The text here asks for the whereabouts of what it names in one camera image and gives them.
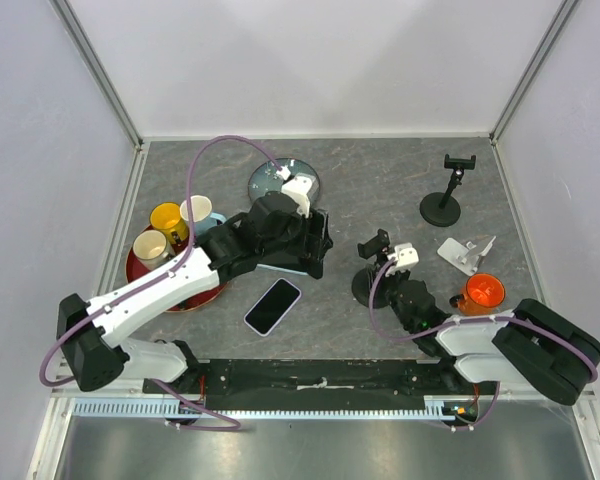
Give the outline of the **black phone stand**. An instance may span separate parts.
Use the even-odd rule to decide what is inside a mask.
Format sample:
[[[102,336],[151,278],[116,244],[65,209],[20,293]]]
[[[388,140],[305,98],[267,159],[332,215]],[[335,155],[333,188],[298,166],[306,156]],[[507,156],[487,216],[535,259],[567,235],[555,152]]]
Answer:
[[[364,307],[369,306],[370,293],[373,281],[380,268],[388,261],[390,247],[389,234],[386,230],[378,229],[374,237],[365,243],[357,245],[360,258],[369,260],[374,257],[373,263],[367,263],[359,270],[351,282],[351,291],[354,298]]]
[[[419,212],[427,223],[436,227],[449,227],[459,220],[461,206],[452,194],[462,184],[465,171],[475,169],[476,160],[475,155],[469,158],[452,158],[449,154],[445,155],[444,168],[451,171],[446,190],[426,195],[419,205]]]

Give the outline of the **light blue phone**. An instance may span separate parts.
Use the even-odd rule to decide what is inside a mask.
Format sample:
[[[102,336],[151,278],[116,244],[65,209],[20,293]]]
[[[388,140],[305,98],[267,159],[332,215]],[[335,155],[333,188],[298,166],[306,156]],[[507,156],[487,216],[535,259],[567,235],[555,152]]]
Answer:
[[[307,272],[302,271],[302,270],[289,269],[289,268],[272,266],[272,265],[267,265],[267,264],[262,264],[262,263],[258,264],[257,267],[261,268],[261,269],[281,272],[281,273],[285,273],[285,274],[293,274],[293,275],[300,275],[300,276],[308,276],[309,275]]]

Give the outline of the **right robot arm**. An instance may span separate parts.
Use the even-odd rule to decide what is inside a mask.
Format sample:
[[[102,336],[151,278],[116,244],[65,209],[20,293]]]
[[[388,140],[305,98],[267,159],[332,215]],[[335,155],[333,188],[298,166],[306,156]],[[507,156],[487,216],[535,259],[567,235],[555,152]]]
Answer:
[[[437,371],[449,393],[472,383],[523,383],[572,406],[598,379],[600,342],[535,299],[501,313],[451,315],[437,307],[424,282],[411,280],[391,262],[376,273],[371,301],[380,289],[406,331],[389,339],[413,342],[428,356],[450,360]]]

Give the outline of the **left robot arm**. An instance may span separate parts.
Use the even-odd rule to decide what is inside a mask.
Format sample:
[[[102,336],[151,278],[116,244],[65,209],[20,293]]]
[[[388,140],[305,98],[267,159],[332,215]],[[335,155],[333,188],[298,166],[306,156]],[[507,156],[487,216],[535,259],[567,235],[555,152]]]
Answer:
[[[118,378],[158,379],[178,393],[191,392],[200,371],[184,342],[136,341],[132,334],[169,308],[254,271],[276,254],[319,279],[332,245],[327,212],[301,213],[289,196],[269,193],[140,279],[88,301],[76,293],[62,299],[55,345],[83,392]]]

